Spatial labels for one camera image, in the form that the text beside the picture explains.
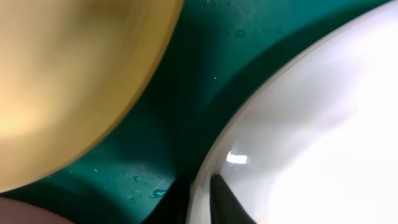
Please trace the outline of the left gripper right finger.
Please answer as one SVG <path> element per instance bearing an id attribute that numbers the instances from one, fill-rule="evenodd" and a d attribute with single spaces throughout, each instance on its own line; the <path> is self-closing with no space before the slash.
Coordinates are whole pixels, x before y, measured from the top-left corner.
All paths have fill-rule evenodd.
<path id="1" fill-rule="evenodd" d="M 255 224 L 246 213 L 224 178 L 213 174 L 210 178 L 211 224 Z"/>

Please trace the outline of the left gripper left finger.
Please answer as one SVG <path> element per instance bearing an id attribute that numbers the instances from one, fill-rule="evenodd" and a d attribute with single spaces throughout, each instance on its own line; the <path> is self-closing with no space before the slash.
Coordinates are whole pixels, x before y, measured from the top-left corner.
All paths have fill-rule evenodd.
<path id="1" fill-rule="evenodd" d="M 181 176 L 174 180 L 163 198 L 142 224 L 185 224 L 191 181 Z"/>

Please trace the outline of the white plate with grey rim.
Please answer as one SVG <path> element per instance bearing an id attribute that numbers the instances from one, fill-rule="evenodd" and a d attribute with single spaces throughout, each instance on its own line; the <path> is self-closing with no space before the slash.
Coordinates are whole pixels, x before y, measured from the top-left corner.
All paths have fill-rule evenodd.
<path id="1" fill-rule="evenodd" d="M 256 223 L 397 222 L 397 2 L 291 60 L 240 107 L 193 185 L 209 223 L 220 174 Z"/>

